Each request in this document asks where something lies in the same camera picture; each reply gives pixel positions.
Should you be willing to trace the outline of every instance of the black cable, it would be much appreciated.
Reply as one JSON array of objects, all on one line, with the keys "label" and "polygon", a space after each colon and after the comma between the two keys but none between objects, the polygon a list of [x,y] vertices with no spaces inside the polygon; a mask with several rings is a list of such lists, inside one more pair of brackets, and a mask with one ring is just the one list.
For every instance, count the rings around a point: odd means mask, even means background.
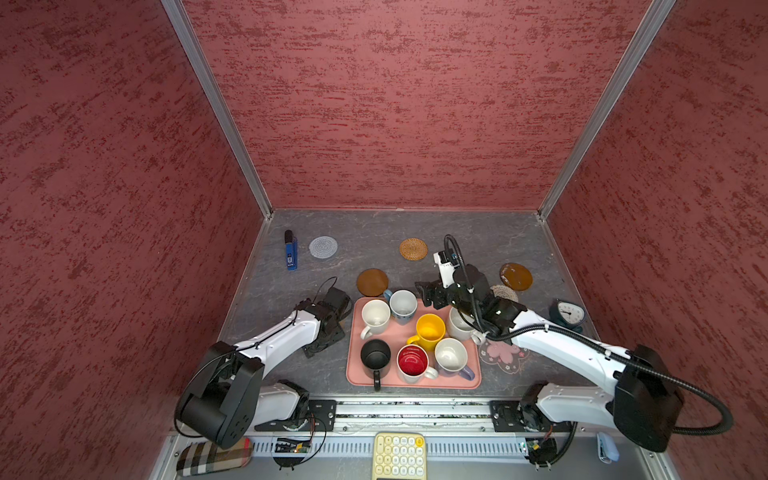
[{"label": "black cable", "polygon": [[571,431],[568,433],[568,437],[565,439],[565,444],[563,444],[563,448],[558,451],[558,454],[554,456],[554,458],[550,462],[545,463],[535,463],[534,465],[538,467],[551,467],[555,463],[557,463],[563,456],[565,456],[565,453],[568,451],[568,449],[571,447],[571,443],[573,443],[574,438],[576,436],[576,426],[578,423],[572,422],[571,423]]},{"label": "black cable", "polygon": [[[454,253],[456,254],[456,259],[458,260],[458,265],[462,269],[462,273],[464,273],[464,279],[465,279],[467,289],[471,290],[472,285],[470,284],[469,277],[467,276],[467,273],[466,273],[466,267],[464,265],[464,259],[462,258],[461,250],[459,250],[458,248],[458,243],[456,242],[456,239],[450,234],[445,235],[445,239],[443,240],[443,246],[446,250],[449,249],[449,243],[453,245],[453,250],[454,250]],[[569,338],[575,339],[586,346],[589,346],[590,348],[594,349],[596,352],[599,352],[601,354],[608,353],[608,355],[606,355],[606,358],[610,360],[615,360],[625,366],[628,366],[630,368],[655,376],[658,379],[662,379],[666,382],[672,383],[676,386],[681,387],[682,389],[686,389],[687,391],[693,393],[694,395],[699,396],[700,398],[706,400],[713,407],[715,407],[718,412],[720,412],[720,417],[721,417],[720,421],[715,425],[710,425],[707,427],[674,426],[672,428],[672,433],[677,433],[679,435],[718,435],[720,433],[727,432],[733,426],[733,415],[731,414],[728,407],[724,403],[722,403],[717,397],[713,396],[709,392],[706,392],[705,390],[702,390],[693,384],[685,382],[684,380],[678,379],[677,377],[667,375],[662,372],[657,372],[656,370],[648,366],[645,366],[642,363],[638,363],[630,359],[625,359],[621,355],[617,355],[616,353],[609,352],[605,349],[604,346],[592,341],[591,339],[588,339],[585,336],[582,336],[576,332],[573,332],[569,329],[565,329],[555,325],[528,325],[520,329],[516,329],[509,333],[504,333],[502,335],[494,335],[490,332],[490,329],[483,328],[483,322],[480,320],[480,316],[478,314],[478,307],[476,304],[477,299],[475,298],[474,294],[470,293],[469,298],[470,298],[470,303],[472,305],[472,312],[475,317],[475,324],[473,326],[475,327],[476,330],[486,333],[486,338],[490,340],[493,340],[496,342],[504,342],[506,340],[515,338],[518,335],[522,335],[523,333],[533,332],[535,330],[547,330],[548,332],[559,333],[561,335],[565,335]]]},{"label": "black cable", "polygon": [[328,290],[332,289],[333,286],[336,285],[336,281],[339,279],[339,277],[337,277],[337,276],[329,276],[328,278],[326,278],[325,281],[322,282],[320,284],[320,286],[317,287],[317,291],[315,292],[315,296],[314,296],[314,298],[312,298],[312,303],[315,303],[315,300],[317,300],[317,296],[320,295],[320,289],[323,288],[323,285],[328,283],[328,280],[331,280],[331,279],[333,279],[333,283],[331,283],[331,286],[328,287]]},{"label": "black cable", "polygon": [[453,237],[453,235],[449,233],[448,235],[445,235],[442,243],[443,243],[444,250],[450,250],[449,243],[451,244],[451,246],[453,246],[453,253],[456,255],[456,259],[458,260],[458,267],[462,270],[462,273],[464,274],[464,284],[467,286],[467,290],[469,291],[469,303],[470,305],[472,305],[472,316],[475,317],[475,329],[480,332],[490,331],[491,330],[490,326],[484,325],[485,319],[483,319],[482,316],[480,315],[480,309],[477,306],[477,300],[475,299],[475,295],[472,292],[474,287],[472,286],[472,282],[469,281],[469,275],[467,274],[467,267],[464,264],[464,257],[462,257],[462,250],[458,248],[458,242]]},{"label": "black cable", "polygon": [[[535,330],[548,330],[549,332],[553,333],[559,333],[560,335],[565,335],[569,338],[572,338],[574,340],[577,340],[580,343],[583,343],[586,346],[589,346],[594,351],[605,355],[607,352],[606,348],[599,343],[593,342],[592,340],[588,339],[585,336],[579,335],[576,332],[573,332],[569,329],[562,328],[560,326],[556,325],[528,325],[524,326],[520,329],[517,329],[513,332],[506,333],[502,335],[503,339],[511,339],[518,335],[522,335],[523,333],[533,332]],[[634,360],[626,359],[621,355],[618,355],[613,352],[609,352],[609,355],[607,355],[607,358],[610,360],[615,360],[616,362],[619,362],[625,366],[628,366],[632,369],[639,370],[641,372],[647,373],[648,375],[652,375],[657,377],[658,379],[662,379],[666,382],[672,383],[676,386],[681,387],[682,389],[685,389],[691,393],[693,393],[696,396],[699,396],[700,398],[706,400],[708,403],[710,403],[713,407],[717,409],[718,412],[720,412],[720,421],[716,423],[715,425],[710,425],[706,427],[680,427],[675,426],[672,428],[672,433],[677,433],[679,435],[697,435],[697,436],[704,436],[704,435],[719,435],[720,433],[725,433],[733,426],[733,415],[731,414],[728,407],[722,403],[717,397],[712,395],[711,393],[700,389],[699,387],[688,383],[684,380],[678,379],[677,377],[674,377],[672,375],[667,375],[662,372],[658,372],[657,370],[652,369],[651,367],[648,367],[646,365],[643,365],[642,363],[635,362]]]},{"label": "black cable", "polygon": [[302,465],[302,464],[304,464],[304,463],[307,463],[309,460],[312,460],[312,458],[314,458],[314,456],[315,456],[315,455],[317,455],[317,452],[319,452],[320,450],[322,450],[322,449],[323,449],[323,446],[326,444],[326,437],[328,436],[328,426],[327,426],[327,425],[326,425],[326,423],[323,421],[323,419],[320,419],[320,418],[318,418],[318,417],[315,417],[315,415],[312,415],[312,417],[311,417],[311,418],[312,418],[312,420],[313,420],[313,421],[314,421],[314,420],[317,420],[318,422],[320,422],[320,423],[322,423],[322,424],[323,424],[323,443],[321,443],[321,444],[320,444],[320,447],[318,447],[318,448],[317,448],[317,450],[315,450],[315,452],[314,452],[312,455],[310,455],[309,457],[305,458],[305,459],[304,459],[304,460],[302,460],[301,462],[299,462],[299,463],[297,463],[296,465],[294,465],[294,466],[296,466],[296,467],[298,467],[299,465]]}]

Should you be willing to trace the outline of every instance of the white mug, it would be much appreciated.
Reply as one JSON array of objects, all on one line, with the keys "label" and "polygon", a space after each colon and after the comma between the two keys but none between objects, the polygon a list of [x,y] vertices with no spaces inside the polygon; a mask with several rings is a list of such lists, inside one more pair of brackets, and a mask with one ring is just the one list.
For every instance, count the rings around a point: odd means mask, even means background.
[{"label": "white mug", "polygon": [[389,302],[389,309],[392,311],[392,316],[395,317],[395,321],[400,325],[405,325],[413,320],[416,314],[416,309],[419,308],[419,301],[416,300],[416,295],[408,290],[398,290],[392,293],[391,290],[384,290],[384,297]]},{"label": "white mug", "polygon": [[389,305],[384,300],[371,300],[362,308],[362,321],[366,328],[360,332],[360,338],[365,340],[371,335],[384,333],[389,325]]},{"label": "white mug", "polygon": [[475,379],[475,372],[467,366],[467,349],[457,339],[442,339],[435,347],[435,361],[440,367],[440,375],[459,375],[470,382]]},{"label": "white mug", "polygon": [[[470,315],[464,315],[464,318],[470,322],[475,321],[474,317]],[[485,337],[480,332],[467,325],[467,322],[459,315],[458,310],[454,306],[451,307],[451,312],[448,314],[447,324],[448,334],[460,342],[472,339],[476,345],[482,345],[483,341],[485,341]]]}]

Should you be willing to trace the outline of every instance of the gray marble tabletop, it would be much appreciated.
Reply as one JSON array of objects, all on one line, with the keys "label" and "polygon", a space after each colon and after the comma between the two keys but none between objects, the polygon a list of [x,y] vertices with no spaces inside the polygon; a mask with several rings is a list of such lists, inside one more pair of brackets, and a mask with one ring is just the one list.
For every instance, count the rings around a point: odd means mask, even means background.
[{"label": "gray marble tabletop", "polygon": [[[299,268],[285,264],[283,234],[291,229],[299,240]],[[386,272],[390,289],[414,289],[416,281],[439,278],[431,253],[442,250],[442,239],[451,233],[467,263],[473,264],[491,285],[501,283],[502,264],[525,265],[533,274],[532,287],[520,292],[520,302],[545,318],[552,301],[572,300],[573,293],[549,249],[544,231],[534,214],[436,213],[412,211],[278,210],[270,225],[258,263],[220,339],[236,343],[249,339],[286,318],[299,301],[314,296],[330,276],[339,277],[336,288],[355,302],[362,297],[357,276],[369,268]],[[310,255],[315,237],[334,237],[339,249],[326,260]],[[409,261],[399,253],[400,243],[410,237],[424,240],[430,255]],[[316,396],[357,396],[373,393],[372,387],[354,386],[346,379],[351,316],[343,322],[346,336],[340,342],[307,359],[295,352],[265,378],[270,384],[288,379]],[[551,360],[531,353],[518,362],[518,371],[506,373],[500,365],[481,362],[482,383],[477,389],[383,388],[380,394],[397,396],[519,397],[535,382],[582,386],[589,381]]]}]

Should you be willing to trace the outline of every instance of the black mug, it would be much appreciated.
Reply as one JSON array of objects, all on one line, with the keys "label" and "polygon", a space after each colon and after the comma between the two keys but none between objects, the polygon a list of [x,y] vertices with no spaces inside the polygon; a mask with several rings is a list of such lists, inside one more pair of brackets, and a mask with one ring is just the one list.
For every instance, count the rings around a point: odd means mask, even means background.
[{"label": "black mug", "polygon": [[373,379],[373,389],[377,392],[382,388],[382,377],[389,371],[389,360],[392,352],[384,340],[368,340],[360,350],[360,359],[366,367],[366,375]]}]

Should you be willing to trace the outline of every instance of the red mug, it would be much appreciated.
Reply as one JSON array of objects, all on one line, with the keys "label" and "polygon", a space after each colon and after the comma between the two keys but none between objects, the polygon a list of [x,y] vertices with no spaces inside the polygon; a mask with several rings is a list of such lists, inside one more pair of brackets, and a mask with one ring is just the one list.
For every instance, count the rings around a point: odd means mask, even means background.
[{"label": "red mug", "polygon": [[397,353],[397,373],[405,383],[416,383],[423,376],[436,379],[438,372],[429,366],[427,352],[418,345],[406,345]]}]

